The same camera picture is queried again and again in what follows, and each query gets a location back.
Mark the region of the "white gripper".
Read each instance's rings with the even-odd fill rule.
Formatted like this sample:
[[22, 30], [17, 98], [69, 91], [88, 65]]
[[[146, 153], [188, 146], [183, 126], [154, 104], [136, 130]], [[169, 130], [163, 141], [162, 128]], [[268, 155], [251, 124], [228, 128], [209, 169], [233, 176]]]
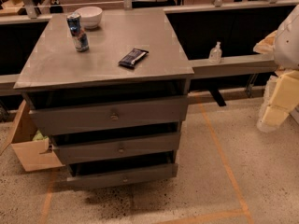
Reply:
[[265, 133], [275, 131], [298, 105], [299, 72], [288, 71], [278, 77], [271, 76], [266, 83], [257, 128]]

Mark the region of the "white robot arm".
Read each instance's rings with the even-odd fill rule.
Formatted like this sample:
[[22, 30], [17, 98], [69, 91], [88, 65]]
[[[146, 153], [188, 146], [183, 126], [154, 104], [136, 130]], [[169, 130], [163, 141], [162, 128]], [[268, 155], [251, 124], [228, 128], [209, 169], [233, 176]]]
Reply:
[[270, 77], [266, 83], [257, 128], [268, 133], [278, 129], [299, 105], [299, 5], [253, 50], [272, 53], [275, 63], [285, 69], [282, 75]]

